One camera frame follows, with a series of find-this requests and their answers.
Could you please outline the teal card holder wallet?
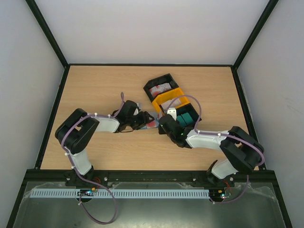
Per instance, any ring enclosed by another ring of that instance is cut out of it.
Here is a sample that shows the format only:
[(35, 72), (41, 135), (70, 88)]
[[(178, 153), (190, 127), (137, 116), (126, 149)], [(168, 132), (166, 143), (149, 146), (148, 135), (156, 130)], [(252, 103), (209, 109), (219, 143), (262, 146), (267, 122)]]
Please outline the teal card holder wallet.
[(143, 111), (141, 104), (137, 103), (137, 107), (133, 114), (134, 117), (134, 130), (147, 130), (158, 128), (159, 114), (153, 111)]

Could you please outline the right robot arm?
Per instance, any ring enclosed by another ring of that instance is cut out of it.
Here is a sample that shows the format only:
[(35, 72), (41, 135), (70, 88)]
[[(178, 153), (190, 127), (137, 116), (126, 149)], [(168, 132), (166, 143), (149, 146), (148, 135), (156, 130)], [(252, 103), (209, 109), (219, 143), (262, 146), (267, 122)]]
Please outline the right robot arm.
[(167, 135), (181, 148), (207, 148), (223, 152), (225, 159), (216, 160), (208, 168), (206, 179), (218, 186), (226, 177), (241, 173), (250, 175), (265, 162), (263, 146), (238, 126), (228, 131), (200, 131), (183, 127), (170, 114), (159, 119), (159, 134)]

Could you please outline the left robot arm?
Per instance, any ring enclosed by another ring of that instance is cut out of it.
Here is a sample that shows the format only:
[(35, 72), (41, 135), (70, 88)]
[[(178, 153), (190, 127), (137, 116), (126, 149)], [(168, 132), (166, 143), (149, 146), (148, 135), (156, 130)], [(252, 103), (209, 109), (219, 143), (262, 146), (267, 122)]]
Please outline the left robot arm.
[(155, 123), (155, 116), (142, 111), (138, 104), (131, 100), (122, 101), (119, 109), (108, 115), (89, 114), (77, 108), (55, 132), (56, 139), (72, 165), (67, 184), (72, 186), (95, 184), (94, 168), (86, 151), (94, 133), (125, 133), (127, 127), (137, 131), (150, 123)]

